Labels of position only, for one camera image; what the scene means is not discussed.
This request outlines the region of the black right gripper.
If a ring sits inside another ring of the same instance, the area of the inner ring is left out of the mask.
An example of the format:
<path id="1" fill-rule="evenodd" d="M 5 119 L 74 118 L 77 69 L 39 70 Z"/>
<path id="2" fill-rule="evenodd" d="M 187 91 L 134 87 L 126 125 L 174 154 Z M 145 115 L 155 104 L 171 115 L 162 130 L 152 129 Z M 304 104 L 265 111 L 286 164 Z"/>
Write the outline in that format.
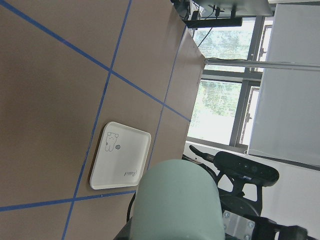
<path id="1" fill-rule="evenodd" d="M 313 240 L 308 230 L 285 226 L 262 217 L 262 202 L 221 195 L 220 203 L 226 240 Z"/>

